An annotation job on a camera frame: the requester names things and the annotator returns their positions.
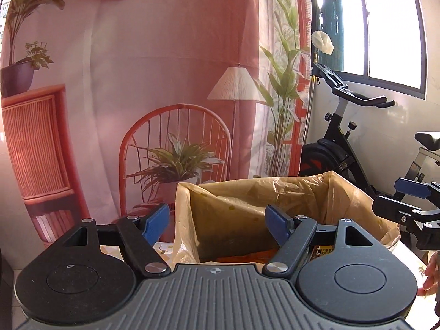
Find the silver screw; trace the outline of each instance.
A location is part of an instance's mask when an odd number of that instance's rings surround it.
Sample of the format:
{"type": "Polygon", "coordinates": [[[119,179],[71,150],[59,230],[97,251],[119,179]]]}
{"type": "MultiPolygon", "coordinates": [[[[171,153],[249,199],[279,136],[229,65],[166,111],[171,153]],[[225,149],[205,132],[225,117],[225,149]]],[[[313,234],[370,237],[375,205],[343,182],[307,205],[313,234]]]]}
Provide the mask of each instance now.
{"type": "Polygon", "coordinates": [[[163,263],[154,262],[147,264],[145,270],[148,273],[163,273],[167,270],[167,266],[163,263]]]}
{"type": "Polygon", "coordinates": [[[266,265],[266,268],[271,273],[282,273],[288,270],[287,265],[281,262],[272,262],[266,265]]]}

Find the red chair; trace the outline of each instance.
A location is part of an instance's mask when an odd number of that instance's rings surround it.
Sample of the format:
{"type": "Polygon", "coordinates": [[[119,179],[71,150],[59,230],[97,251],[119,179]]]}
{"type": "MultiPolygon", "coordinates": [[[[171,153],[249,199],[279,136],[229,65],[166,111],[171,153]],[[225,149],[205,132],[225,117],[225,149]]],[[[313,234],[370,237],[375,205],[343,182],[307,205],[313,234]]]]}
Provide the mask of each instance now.
{"type": "Polygon", "coordinates": [[[139,119],[127,132],[119,151],[119,197],[120,216],[128,213],[143,216],[161,203],[157,198],[157,187],[143,189],[139,178],[128,177],[154,165],[149,159],[148,149],[161,147],[169,150],[168,134],[187,139],[192,143],[208,143],[216,157],[224,164],[214,165],[213,172],[204,172],[202,182],[226,181],[232,146],[229,130],[214,112],[199,105],[175,104],[148,113],[139,119]]]}

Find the orange package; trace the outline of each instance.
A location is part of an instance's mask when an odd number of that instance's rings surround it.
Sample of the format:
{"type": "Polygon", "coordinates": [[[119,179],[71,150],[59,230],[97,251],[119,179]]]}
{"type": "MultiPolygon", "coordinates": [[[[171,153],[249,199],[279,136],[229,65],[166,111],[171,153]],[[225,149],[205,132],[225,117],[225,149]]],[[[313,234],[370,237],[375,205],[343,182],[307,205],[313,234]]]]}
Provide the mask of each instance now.
{"type": "Polygon", "coordinates": [[[217,258],[219,263],[261,263],[266,264],[278,252],[278,249],[270,249],[268,251],[250,253],[239,257],[217,258]]]}

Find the white pleated lampshade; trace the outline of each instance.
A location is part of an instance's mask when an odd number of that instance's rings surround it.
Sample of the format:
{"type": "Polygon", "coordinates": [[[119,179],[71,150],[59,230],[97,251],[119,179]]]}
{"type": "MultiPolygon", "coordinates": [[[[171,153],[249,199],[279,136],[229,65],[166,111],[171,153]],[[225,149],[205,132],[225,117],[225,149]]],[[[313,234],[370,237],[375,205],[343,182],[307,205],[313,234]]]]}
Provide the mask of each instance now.
{"type": "Polygon", "coordinates": [[[228,67],[208,95],[208,99],[265,101],[244,67],[228,67]]]}

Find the purple plant pot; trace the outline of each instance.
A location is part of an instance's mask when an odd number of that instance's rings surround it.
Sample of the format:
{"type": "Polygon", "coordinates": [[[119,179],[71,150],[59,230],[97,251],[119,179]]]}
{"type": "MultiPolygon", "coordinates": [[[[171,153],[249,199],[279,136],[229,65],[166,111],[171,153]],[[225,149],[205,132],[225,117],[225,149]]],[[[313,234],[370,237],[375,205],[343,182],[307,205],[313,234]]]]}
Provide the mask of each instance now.
{"type": "Polygon", "coordinates": [[[0,69],[2,98],[27,92],[34,78],[32,60],[26,59],[0,69]]]}

